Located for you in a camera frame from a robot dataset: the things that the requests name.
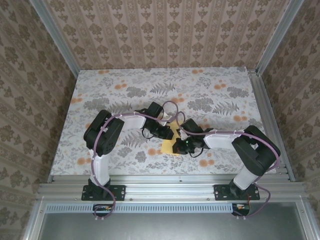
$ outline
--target white arm segment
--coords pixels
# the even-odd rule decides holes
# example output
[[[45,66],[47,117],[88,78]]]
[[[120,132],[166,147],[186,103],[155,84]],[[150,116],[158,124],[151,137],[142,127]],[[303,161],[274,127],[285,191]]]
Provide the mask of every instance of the white arm segment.
[[[231,149],[234,150],[235,148],[232,145],[233,140],[237,137],[240,137],[240,134],[233,134],[233,135],[225,135],[225,134],[212,134],[204,137],[205,144],[210,149],[215,148],[222,148],[222,149]]]
[[[240,136],[240,134],[222,135],[217,133],[206,136],[204,142],[210,149],[223,148],[234,150],[235,148],[233,147],[232,142],[235,138]],[[254,175],[246,168],[246,166],[243,166],[234,177],[233,182],[241,190],[246,190],[257,178],[257,175]]]
[[[257,175],[254,175],[246,166],[243,166],[234,177],[233,182],[241,190],[246,190],[257,178]]]
[[[89,152],[90,152],[90,156],[92,158],[94,155],[94,151],[92,149],[90,149]],[[94,162],[93,162],[93,167],[94,167],[94,173],[95,173],[96,179],[99,181],[99,183],[102,186],[106,185],[106,183],[110,179],[108,154],[102,155],[102,156],[98,156],[98,155],[95,156]],[[92,174],[90,176],[90,179],[95,185],[98,185]]]
[[[167,119],[168,115],[164,113],[163,118]],[[131,115],[131,116],[120,116],[118,117],[122,121],[124,121],[124,125],[122,127],[122,131],[129,130],[129,129],[141,129],[145,122],[146,118],[144,116],[138,116],[138,115]],[[92,149],[90,151],[91,158],[94,155],[94,151]],[[105,185],[109,179],[109,155],[102,155],[102,156],[96,156],[93,162],[94,167],[94,173],[96,176],[96,179],[99,181],[101,185]],[[91,181],[97,185],[94,177],[90,176]]]

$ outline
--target gray panel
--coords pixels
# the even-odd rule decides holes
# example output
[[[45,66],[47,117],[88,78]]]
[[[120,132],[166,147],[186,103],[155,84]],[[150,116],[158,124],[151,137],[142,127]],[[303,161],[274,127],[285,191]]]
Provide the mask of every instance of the gray panel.
[[[246,220],[230,213],[46,214],[41,240],[305,240],[295,203],[270,203]]]

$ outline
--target floral wallpaper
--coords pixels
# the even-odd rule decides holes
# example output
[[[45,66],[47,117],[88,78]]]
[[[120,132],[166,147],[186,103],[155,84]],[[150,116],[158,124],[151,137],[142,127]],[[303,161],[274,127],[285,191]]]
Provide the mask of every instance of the floral wallpaper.
[[[75,79],[28,0],[0,1],[0,239],[28,223]]]
[[[51,175],[90,175],[91,157],[83,135],[100,110],[129,113],[172,100],[204,130],[263,131],[245,67],[182,67],[82,70],[62,130]],[[173,104],[164,106],[173,115]],[[205,149],[197,158],[161,152],[163,140],[141,129],[121,132],[108,154],[111,175],[235,174],[243,163],[234,149]]]
[[[320,220],[320,1],[305,0],[263,73],[295,177]]]
[[[255,68],[289,0],[45,0],[83,70]]]

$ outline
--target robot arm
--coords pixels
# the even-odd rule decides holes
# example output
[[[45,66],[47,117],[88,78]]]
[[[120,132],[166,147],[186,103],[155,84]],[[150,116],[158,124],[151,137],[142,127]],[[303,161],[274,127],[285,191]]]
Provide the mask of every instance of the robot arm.
[[[173,152],[179,154],[193,154],[195,148],[202,149],[235,149],[241,158],[244,166],[239,173],[229,183],[226,194],[233,196],[235,199],[242,198],[249,186],[259,177],[263,176],[270,166],[275,162],[276,156],[272,150],[253,138],[242,134],[218,134],[213,128],[202,130],[192,119],[188,119],[181,127],[192,133],[212,133],[208,135],[188,135],[180,132],[181,138],[177,138],[173,145]],[[249,126],[244,131],[246,134],[258,137],[271,145],[278,156],[280,150],[277,146],[264,135],[256,126]]]
[[[137,110],[136,113],[142,113],[144,115],[158,118],[163,111],[163,116],[166,116],[164,109],[159,104],[152,102],[149,108]],[[105,122],[111,118],[112,114],[107,110],[101,110],[96,118],[93,120],[89,128],[84,133],[84,140],[86,146],[89,149],[91,157],[94,155],[94,144],[101,127]],[[97,147],[96,156],[93,162],[95,169],[95,176],[99,183],[103,186],[109,185],[109,153],[114,149],[121,131],[129,129],[147,129],[154,137],[160,139],[171,140],[174,133],[169,126],[165,126],[166,122],[158,122],[156,120],[146,118],[141,115],[124,114],[119,117],[115,117],[107,125],[106,131],[100,136]],[[93,176],[90,177],[89,184],[93,183],[97,185]]]
[[[158,118],[163,107],[153,102],[148,109],[137,110],[136,113],[126,113],[113,118],[107,125],[105,131],[98,139],[96,146],[96,156],[93,161],[95,169],[95,177],[97,181],[104,187],[110,186],[109,176],[109,153],[115,147],[119,135],[122,130],[128,129],[147,129],[154,137],[160,139],[171,140],[173,131],[169,126],[155,119],[150,119],[145,116]],[[98,133],[105,122],[112,117],[112,114],[106,110],[99,112],[92,124],[84,134],[86,146],[90,149],[91,156],[94,155],[94,144]],[[268,171],[270,166],[275,162],[276,156],[280,156],[280,150],[271,142],[256,126],[249,126],[244,130],[244,133],[257,137],[260,140],[269,144],[275,152],[269,147],[254,138],[244,134],[219,134],[213,128],[203,130],[192,119],[188,119],[181,125],[182,129],[189,133],[201,135],[187,134],[180,130],[181,138],[177,138],[172,147],[173,153],[178,154],[194,154],[196,148],[200,149],[235,149],[239,157],[243,161],[244,166],[239,173],[231,180],[228,187],[225,186],[221,190],[223,195],[227,195],[232,199],[248,198],[246,191],[252,183]],[[103,192],[103,189],[98,186],[93,176],[89,179],[89,186],[93,191]]]

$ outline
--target robotic arm link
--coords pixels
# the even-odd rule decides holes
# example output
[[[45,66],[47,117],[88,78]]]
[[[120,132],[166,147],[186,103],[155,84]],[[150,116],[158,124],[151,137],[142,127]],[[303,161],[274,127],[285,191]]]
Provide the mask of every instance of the robotic arm link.
[[[202,150],[224,148],[235,150],[239,155],[244,166],[227,187],[215,189],[222,195],[239,200],[247,198],[246,191],[250,186],[275,167],[271,166],[279,158],[280,150],[256,126],[250,125],[244,131],[234,132],[219,131],[214,128],[203,130],[191,118],[180,126],[177,120],[178,106],[176,107],[177,113],[170,119],[159,119],[162,112],[162,118],[168,115],[163,106],[155,102],[148,108],[133,113],[112,115],[107,110],[101,110],[83,136],[94,161],[91,165],[94,173],[89,179],[87,194],[102,196],[102,199],[107,197],[108,193],[100,186],[107,189],[110,187],[109,153],[115,147],[121,131],[147,129],[153,137],[171,140],[174,133],[166,123],[174,119],[180,127],[178,129],[180,137],[172,147],[173,153],[191,155],[195,153],[196,148]]]

